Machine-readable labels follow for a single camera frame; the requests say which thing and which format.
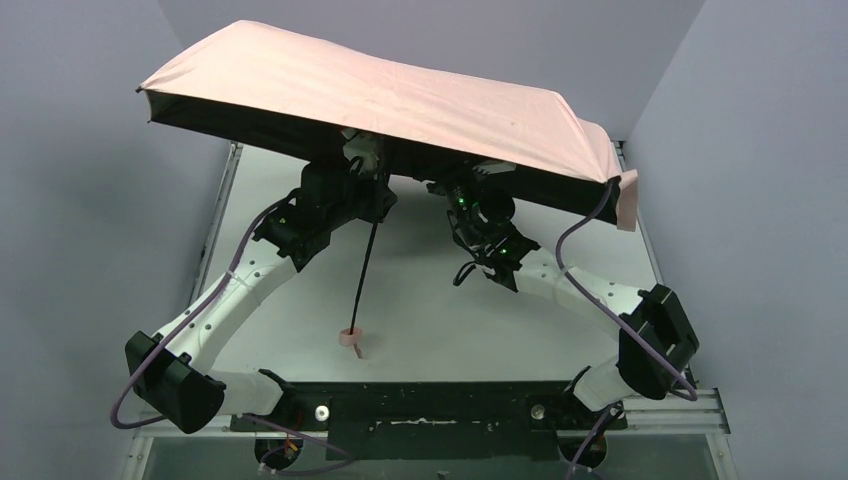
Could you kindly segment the pink and black folding umbrella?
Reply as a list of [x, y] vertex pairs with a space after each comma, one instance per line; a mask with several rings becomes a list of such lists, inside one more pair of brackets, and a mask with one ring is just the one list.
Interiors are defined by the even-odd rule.
[[[625, 231], [637, 179], [606, 131], [553, 91], [416, 67], [240, 20], [168, 61], [139, 87], [153, 122], [310, 163], [346, 166], [342, 130], [375, 134], [390, 178], [471, 174], [484, 186]], [[472, 167], [510, 162], [487, 177]]]

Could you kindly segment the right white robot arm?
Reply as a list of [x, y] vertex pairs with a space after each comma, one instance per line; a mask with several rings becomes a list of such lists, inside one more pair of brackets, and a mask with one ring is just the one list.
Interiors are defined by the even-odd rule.
[[611, 281], [564, 261], [564, 240], [593, 220], [600, 206], [567, 228], [549, 250], [513, 224], [510, 195], [482, 188], [473, 175], [431, 182], [427, 189], [447, 200], [452, 238], [471, 257], [455, 276], [456, 285], [479, 270], [510, 291], [564, 308], [616, 341], [615, 355], [572, 381], [570, 392], [585, 408], [597, 412], [631, 395], [697, 400], [685, 369], [699, 340], [677, 294], [660, 283], [646, 290]]

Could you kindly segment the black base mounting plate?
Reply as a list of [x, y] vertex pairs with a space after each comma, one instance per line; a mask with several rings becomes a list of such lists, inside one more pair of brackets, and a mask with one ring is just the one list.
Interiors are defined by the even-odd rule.
[[266, 418], [325, 435], [329, 460], [554, 461], [600, 416], [566, 381], [297, 382]]

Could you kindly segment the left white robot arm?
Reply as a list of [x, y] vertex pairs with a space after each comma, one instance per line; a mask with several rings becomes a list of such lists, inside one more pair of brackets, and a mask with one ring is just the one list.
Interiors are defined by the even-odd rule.
[[248, 226], [217, 283], [154, 335], [134, 334], [125, 346], [136, 395], [177, 429], [192, 434], [218, 415], [271, 414], [288, 390], [268, 368], [213, 369], [245, 321], [300, 273], [352, 220], [376, 224], [396, 203], [385, 167], [367, 170], [310, 163], [301, 184], [266, 207]]

